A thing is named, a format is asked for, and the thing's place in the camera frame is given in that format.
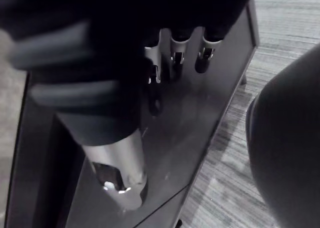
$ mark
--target floor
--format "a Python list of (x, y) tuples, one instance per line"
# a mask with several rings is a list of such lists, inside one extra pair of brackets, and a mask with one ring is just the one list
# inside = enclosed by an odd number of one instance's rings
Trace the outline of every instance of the floor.
[[(320, 41), (320, 0), (255, 0), (260, 34), (235, 94), (187, 200), (184, 228), (277, 227), (252, 180), (245, 139), (245, 115), (265, 83)], [(9, 67), (12, 47), (0, 32), (0, 227), (3, 227), (11, 161), (25, 74)]]

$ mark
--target striped carpet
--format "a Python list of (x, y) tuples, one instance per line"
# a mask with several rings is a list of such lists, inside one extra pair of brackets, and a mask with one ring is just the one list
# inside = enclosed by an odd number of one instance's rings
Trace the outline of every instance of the striped carpet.
[(183, 208), (184, 228), (277, 227), (252, 179), (245, 117), (279, 71), (320, 41), (320, 0), (255, 0), (260, 47)]

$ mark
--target gray carpet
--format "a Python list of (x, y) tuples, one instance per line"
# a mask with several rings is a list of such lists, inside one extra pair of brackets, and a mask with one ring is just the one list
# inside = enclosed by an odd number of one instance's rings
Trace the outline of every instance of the gray carpet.
[(268, 80), (319, 43), (320, 0), (255, 2), (261, 44), (183, 208), (184, 228), (277, 227), (252, 179), (246, 110)]

